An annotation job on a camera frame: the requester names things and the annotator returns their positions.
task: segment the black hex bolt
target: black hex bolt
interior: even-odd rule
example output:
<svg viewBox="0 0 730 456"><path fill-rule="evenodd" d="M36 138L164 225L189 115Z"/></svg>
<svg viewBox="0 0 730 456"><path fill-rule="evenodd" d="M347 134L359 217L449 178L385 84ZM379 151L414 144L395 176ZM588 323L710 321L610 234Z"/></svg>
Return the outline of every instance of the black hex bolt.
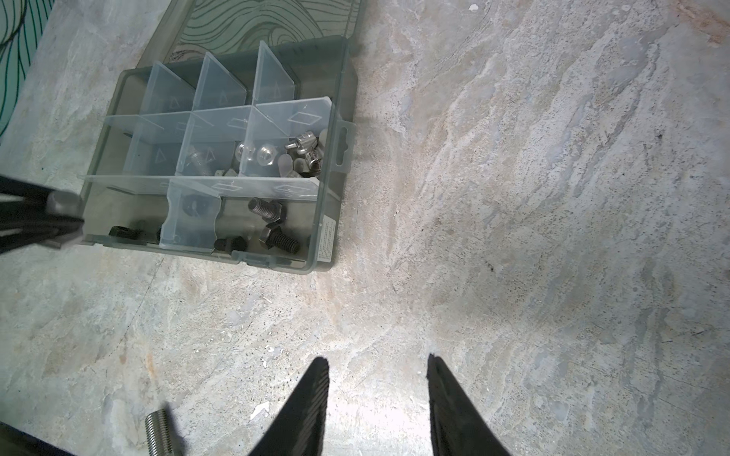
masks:
<svg viewBox="0 0 730 456"><path fill-rule="evenodd" d="M248 209L260 215L266 223L284 223L286 220L286 206L279 201L269 203L261 198L251 198L251 201L248 201Z"/></svg>
<svg viewBox="0 0 730 456"><path fill-rule="evenodd" d="M261 241L261 245L267 249L279 247L281 250L289 252L292 255L295 255L300 248L299 241L285 235L281 231L281 227L276 223L266 225L258 240Z"/></svg>

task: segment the metal fastener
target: metal fastener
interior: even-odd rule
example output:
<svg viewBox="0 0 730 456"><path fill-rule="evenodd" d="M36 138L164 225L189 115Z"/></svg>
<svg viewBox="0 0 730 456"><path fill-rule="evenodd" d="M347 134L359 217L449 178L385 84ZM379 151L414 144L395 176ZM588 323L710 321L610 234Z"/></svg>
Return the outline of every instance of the metal fastener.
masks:
<svg viewBox="0 0 730 456"><path fill-rule="evenodd" d="M279 152L277 152L276 146L264 144L258 149L258 153L256 153L256 161L261 166L269 166L274 164L277 155L279 155Z"/></svg>
<svg viewBox="0 0 730 456"><path fill-rule="evenodd" d="M172 437L167 413L158 410L145 418L145 432L147 433L147 448L150 456L173 456Z"/></svg>
<svg viewBox="0 0 730 456"><path fill-rule="evenodd" d="M307 161L307 167L312 175L319 174L322 171L322 159L319 157L317 150L307 152L304 159Z"/></svg>
<svg viewBox="0 0 730 456"><path fill-rule="evenodd" d="M324 158L324 146L322 144L317 144L317 147L315 147L315 152L317 153L317 158L322 160Z"/></svg>
<svg viewBox="0 0 730 456"><path fill-rule="evenodd" d="M300 248L299 241L285 235L276 223L270 223L262 230L258 240L266 249L279 247L281 250L295 255Z"/></svg>
<svg viewBox="0 0 730 456"><path fill-rule="evenodd" d="M317 146L317 137L311 131L305 131L296 137L299 146L306 150L312 150Z"/></svg>
<svg viewBox="0 0 730 456"><path fill-rule="evenodd" d="M269 203L261 198L251 198L251 201L248 201L248 209L260 215L266 223L284 223L286 220L286 206L279 201Z"/></svg>

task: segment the screw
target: screw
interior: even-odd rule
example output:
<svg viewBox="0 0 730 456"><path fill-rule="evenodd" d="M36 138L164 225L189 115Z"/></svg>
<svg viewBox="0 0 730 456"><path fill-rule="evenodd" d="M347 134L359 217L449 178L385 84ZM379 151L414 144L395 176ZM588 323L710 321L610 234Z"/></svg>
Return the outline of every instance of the screw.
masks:
<svg viewBox="0 0 730 456"><path fill-rule="evenodd" d="M248 210L260 215L266 223L284 223L286 220L286 206L279 201L264 201L261 198L251 198L248 201Z"/></svg>
<svg viewBox="0 0 730 456"><path fill-rule="evenodd" d="M266 225L258 238L261 245L267 249L279 247L285 252L295 255L299 251L299 241L292 239L281 231L281 227L276 223Z"/></svg>
<svg viewBox="0 0 730 456"><path fill-rule="evenodd" d="M172 438L167 413L164 410L153 411L145 418L147 431L147 448L150 456L172 456Z"/></svg>
<svg viewBox="0 0 730 456"><path fill-rule="evenodd" d="M190 154L190 162L195 166L195 169L198 170L198 174L201 176L212 176L213 172L210 171L210 167L208 166L208 162L205 160L205 154L197 149L194 149L195 152Z"/></svg>

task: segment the clear plastic divider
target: clear plastic divider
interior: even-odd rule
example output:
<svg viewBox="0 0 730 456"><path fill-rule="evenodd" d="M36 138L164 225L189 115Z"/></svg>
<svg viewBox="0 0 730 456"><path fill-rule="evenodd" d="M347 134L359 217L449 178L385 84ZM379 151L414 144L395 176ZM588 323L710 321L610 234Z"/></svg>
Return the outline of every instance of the clear plastic divider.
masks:
<svg viewBox="0 0 730 456"><path fill-rule="evenodd" d="M295 137L311 131L319 136L329 124L332 100L329 97L280 101L256 105L287 136Z"/></svg>
<svg viewBox="0 0 730 456"><path fill-rule="evenodd" d="M286 153L289 136L256 107L251 108L239 176L280 177L277 158Z"/></svg>
<svg viewBox="0 0 730 456"><path fill-rule="evenodd" d="M253 104L274 103L294 99L294 81L289 77L279 59L266 46L258 43L256 76L253 83Z"/></svg>
<svg viewBox="0 0 730 456"><path fill-rule="evenodd" d="M213 54L205 53L193 111L243 106L246 95L246 87Z"/></svg>
<svg viewBox="0 0 730 456"><path fill-rule="evenodd" d="M215 176L216 171L233 169L238 175L234 152L246 137L251 109L243 106L195 111L188 122L176 174Z"/></svg>
<svg viewBox="0 0 730 456"><path fill-rule="evenodd" d="M161 114L193 109L195 89L160 62L155 62L139 113Z"/></svg>
<svg viewBox="0 0 730 456"><path fill-rule="evenodd" d="M172 176L190 112L140 116L124 163L124 174Z"/></svg>
<svg viewBox="0 0 730 456"><path fill-rule="evenodd" d="M172 177L172 176L80 176L111 190L132 195L166 195L171 179L195 182L220 197L267 198L282 201L317 201L320 181L316 177Z"/></svg>
<svg viewBox="0 0 730 456"><path fill-rule="evenodd" d="M160 247L189 252L212 252L220 196L189 179L171 178L169 211L160 232Z"/></svg>

